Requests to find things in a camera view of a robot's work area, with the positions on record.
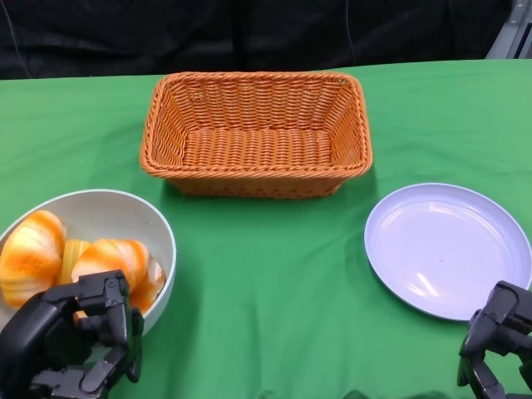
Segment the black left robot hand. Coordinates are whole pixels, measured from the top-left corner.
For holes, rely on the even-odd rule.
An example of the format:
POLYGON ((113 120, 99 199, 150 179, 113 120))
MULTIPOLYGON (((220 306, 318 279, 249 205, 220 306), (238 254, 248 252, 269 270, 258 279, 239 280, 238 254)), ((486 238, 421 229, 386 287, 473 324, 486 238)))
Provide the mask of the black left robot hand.
POLYGON ((144 324, 120 270, 33 295, 1 331, 1 396, 106 398, 137 383, 144 324))

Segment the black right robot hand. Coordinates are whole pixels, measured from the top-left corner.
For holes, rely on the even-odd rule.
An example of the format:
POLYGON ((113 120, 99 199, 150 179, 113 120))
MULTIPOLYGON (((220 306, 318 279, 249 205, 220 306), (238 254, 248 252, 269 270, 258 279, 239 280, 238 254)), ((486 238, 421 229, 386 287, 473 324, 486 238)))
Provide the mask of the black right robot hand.
POLYGON ((515 354, 519 372, 531 386, 531 292, 506 281, 491 290, 486 305, 471 317, 459 351, 457 385, 477 398, 530 398, 505 391, 485 362, 485 354, 515 354))

